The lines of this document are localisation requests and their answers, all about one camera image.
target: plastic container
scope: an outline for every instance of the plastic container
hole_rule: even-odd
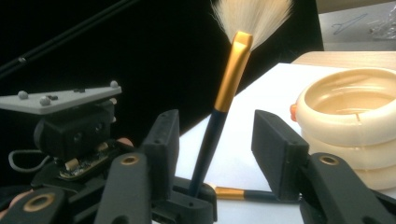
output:
[[[370,189],[396,187],[396,71],[359,68],[308,86],[292,106],[309,152],[343,158]]]

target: cable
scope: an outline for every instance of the cable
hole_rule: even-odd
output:
[[[8,154],[8,162],[9,162],[9,165],[11,166],[11,168],[17,172],[25,173],[25,174],[34,173],[34,172],[40,170],[46,164],[46,162],[50,159],[50,156],[46,156],[43,159],[43,161],[40,162],[37,166],[32,167],[32,168],[22,168],[22,167],[18,166],[14,161],[14,156],[18,155],[18,154],[44,154],[44,153],[38,149],[20,149],[20,150],[11,151]]]

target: white bristles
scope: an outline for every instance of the white bristles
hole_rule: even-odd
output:
[[[213,5],[224,33],[233,41],[238,31],[253,35],[257,48],[290,16],[291,0],[219,0]]]

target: small brush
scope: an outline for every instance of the small brush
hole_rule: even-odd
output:
[[[253,189],[233,189],[215,186],[208,184],[215,190],[218,199],[234,200],[234,201],[249,201],[257,203],[290,203],[298,204],[300,200],[293,202],[283,202],[277,199],[275,194],[271,191],[253,190]]]
[[[195,164],[190,196],[196,197],[204,183],[250,52],[279,28],[289,17],[290,8],[291,0],[219,0],[213,5],[216,18],[232,46]]]

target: brush handle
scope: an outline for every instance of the brush handle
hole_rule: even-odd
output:
[[[204,140],[201,144],[197,162],[195,163],[194,173],[192,175],[189,195],[196,197],[209,169],[210,162],[215,154],[219,139],[227,119],[228,112],[220,112],[216,109],[212,111],[209,123],[206,126]]]
[[[263,191],[263,190],[244,190],[244,199],[245,201],[258,202],[258,203],[290,203],[290,204],[298,204],[298,201],[280,201],[273,192],[271,191]]]

